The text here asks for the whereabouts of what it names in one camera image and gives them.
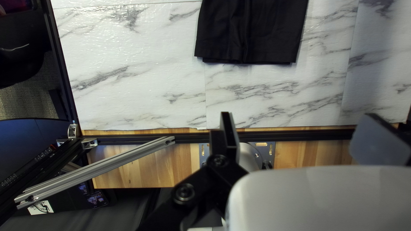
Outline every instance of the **black cloth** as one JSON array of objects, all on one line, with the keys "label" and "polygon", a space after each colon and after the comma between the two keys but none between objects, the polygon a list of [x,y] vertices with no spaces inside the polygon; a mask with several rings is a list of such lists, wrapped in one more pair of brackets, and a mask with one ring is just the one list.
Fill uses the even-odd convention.
[{"label": "black cloth", "polygon": [[296,62],[308,0],[203,0],[194,56],[203,62]]}]

